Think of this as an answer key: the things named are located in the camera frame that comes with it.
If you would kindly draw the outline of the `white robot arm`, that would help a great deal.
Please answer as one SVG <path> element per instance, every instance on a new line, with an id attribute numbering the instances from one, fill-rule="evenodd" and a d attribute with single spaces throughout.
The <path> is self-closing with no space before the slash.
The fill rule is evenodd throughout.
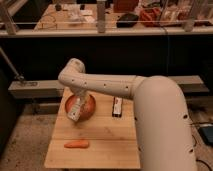
<path id="1" fill-rule="evenodd" d="M 90 90 L 133 101 L 142 171 L 197 171 L 186 100 L 172 79 L 87 74 L 72 58 L 58 80 L 81 98 Z"/>

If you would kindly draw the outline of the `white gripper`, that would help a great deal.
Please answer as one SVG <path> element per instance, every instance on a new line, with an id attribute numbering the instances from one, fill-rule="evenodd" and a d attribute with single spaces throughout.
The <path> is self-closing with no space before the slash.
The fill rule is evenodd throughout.
<path id="1" fill-rule="evenodd" d="M 79 97 L 82 101 L 86 101 L 88 99 L 88 92 L 86 89 L 77 87 L 77 86 L 71 86 L 70 91 L 77 97 Z"/>

